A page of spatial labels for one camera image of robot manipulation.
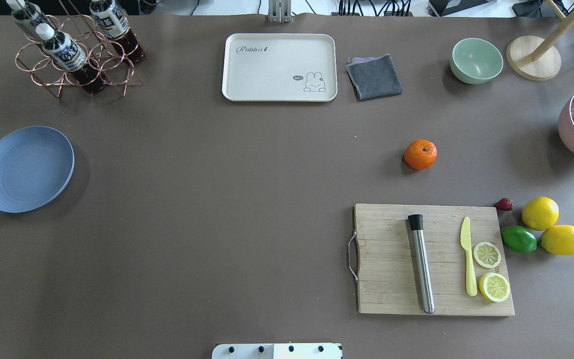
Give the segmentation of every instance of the black muddler tip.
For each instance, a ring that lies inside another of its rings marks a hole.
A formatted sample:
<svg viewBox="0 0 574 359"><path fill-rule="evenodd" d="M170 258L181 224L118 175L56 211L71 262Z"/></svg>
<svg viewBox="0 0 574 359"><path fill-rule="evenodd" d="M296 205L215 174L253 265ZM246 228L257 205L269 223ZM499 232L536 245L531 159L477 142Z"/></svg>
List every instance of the black muddler tip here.
<svg viewBox="0 0 574 359"><path fill-rule="evenodd" d="M411 214L409 216L409 227L411 227L411 230L422 230L422 214Z"/></svg>

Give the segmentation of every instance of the round wooden base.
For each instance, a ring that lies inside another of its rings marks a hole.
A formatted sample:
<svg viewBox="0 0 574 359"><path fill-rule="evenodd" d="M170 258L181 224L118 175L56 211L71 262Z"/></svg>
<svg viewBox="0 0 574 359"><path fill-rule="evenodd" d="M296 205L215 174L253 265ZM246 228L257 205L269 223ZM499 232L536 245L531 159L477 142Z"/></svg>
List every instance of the round wooden base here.
<svg viewBox="0 0 574 359"><path fill-rule="evenodd" d="M562 59L560 52L551 46L539 59L533 60L531 54L544 42L537 36L522 36L508 44L506 60L522 77L533 81L550 80L560 72Z"/></svg>

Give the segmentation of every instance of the gray cloth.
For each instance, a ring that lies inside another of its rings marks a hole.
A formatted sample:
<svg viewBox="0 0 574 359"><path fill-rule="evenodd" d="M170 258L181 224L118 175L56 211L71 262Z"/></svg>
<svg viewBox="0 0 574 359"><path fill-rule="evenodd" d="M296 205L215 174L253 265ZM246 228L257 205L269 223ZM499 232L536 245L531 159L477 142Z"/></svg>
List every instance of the gray cloth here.
<svg viewBox="0 0 574 359"><path fill-rule="evenodd" d="M345 67L359 100L400 95L403 92L403 85L389 54L375 58L357 57Z"/></svg>

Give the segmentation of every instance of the lime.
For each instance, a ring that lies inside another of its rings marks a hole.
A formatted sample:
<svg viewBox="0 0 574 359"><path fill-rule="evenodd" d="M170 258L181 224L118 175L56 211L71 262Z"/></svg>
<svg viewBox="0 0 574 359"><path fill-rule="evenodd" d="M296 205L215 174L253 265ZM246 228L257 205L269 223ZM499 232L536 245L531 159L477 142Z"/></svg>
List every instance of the lime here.
<svg viewBox="0 0 574 359"><path fill-rule="evenodd" d="M484 268L495 268L502 260L499 249L490 242L480 242L473 248L473 258Z"/></svg>
<svg viewBox="0 0 574 359"><path fill-rule="evenodd" d="M503 302L511 294L506 277L499 273L486 273L478 282L480 293L492 302Z"/></svg>
<svg viewBox="0 0 574 359"><path fill-rule="evenodd" d="M528 253L537 249L537 239L528 229L521 225L509 225L502 229L502 240L508 248L517 252Z"/></svg>
<svg viewBox="0 0 574 359"><path fill-rule="evenodd" d="M534 230L547 230L560 217L560 207L548 197L530 200L522 209L522 222Z"/></svg>
<svg viewBox="0 0 574 359"><path fill-rule="evenodd" d="M574 254L574 227L572 225L554 225L540 236L542 248L552 254Z"/></svg>

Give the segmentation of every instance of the lemon slice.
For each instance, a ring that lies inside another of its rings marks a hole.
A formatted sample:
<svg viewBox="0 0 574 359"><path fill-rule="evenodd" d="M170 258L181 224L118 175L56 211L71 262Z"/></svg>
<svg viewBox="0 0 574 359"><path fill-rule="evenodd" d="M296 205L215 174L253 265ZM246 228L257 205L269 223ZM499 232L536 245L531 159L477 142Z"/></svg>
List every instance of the lemon slice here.
<svg viewBox="0 0 574 359"><path fill-rule="evenodd" d="M502 260L502 255L499 254L499 249L490 242L480 242L473 248L473 258L475 261L484 268L495 268Z"/></svg>
<svg viewBox="0 0 574 359"><path fill-rule="evenodd" d="M503 302L511 293L508 280L499 273L486 273L480 277L480 292L492 302Z"/></svg>

